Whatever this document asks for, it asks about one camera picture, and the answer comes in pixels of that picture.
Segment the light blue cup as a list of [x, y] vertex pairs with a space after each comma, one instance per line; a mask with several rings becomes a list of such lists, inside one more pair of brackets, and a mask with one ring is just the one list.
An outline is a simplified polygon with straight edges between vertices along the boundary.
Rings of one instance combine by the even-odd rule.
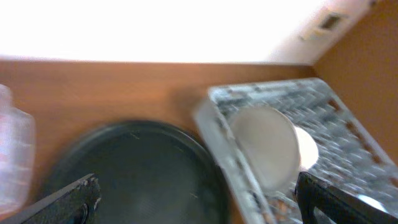
[[371, 197], [368, 197], [367, 195], [361, 195], [358, 194], [357, 198], [359, 198], [362, 202], [382, 211], [382, 212], [387, 212], [387, 210], [385, 209], [385, 207], [383, 206], [383, 204]]

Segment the grey plate with food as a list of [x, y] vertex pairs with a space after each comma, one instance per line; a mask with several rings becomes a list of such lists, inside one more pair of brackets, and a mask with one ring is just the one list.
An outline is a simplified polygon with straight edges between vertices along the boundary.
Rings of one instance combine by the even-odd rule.
[[262, 191], [284, 191], [299, 171], [299, 142], [292, 122], [271, 107], [239, 110], [229, 127]]

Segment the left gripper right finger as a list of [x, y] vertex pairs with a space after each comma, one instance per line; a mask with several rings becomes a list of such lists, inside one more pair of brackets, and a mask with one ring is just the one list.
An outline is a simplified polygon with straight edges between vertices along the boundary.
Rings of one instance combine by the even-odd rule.
[[309, 172], [298, 174], [295, 197], [304, 223], [318, 223], [319, 209], [335, 223], [390, 224], [397, 218], [347, 194]]

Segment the white pink bowl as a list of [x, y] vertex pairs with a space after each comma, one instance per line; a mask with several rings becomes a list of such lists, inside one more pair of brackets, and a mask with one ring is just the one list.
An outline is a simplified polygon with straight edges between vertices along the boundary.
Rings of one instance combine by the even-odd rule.
[[318, 147], [315, 140], [300, 127], [295, 127], [298, 148], [300, 152], [300, 170], [309, 170], [319, 158]]

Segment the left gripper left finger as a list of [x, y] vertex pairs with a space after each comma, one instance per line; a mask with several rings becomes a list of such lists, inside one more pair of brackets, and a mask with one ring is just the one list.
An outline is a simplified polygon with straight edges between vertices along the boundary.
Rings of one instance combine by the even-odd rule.
[[100, 200], [98, 178], [88, 174], [2, 220], [1, 224], [90, 224], [96, 220]]

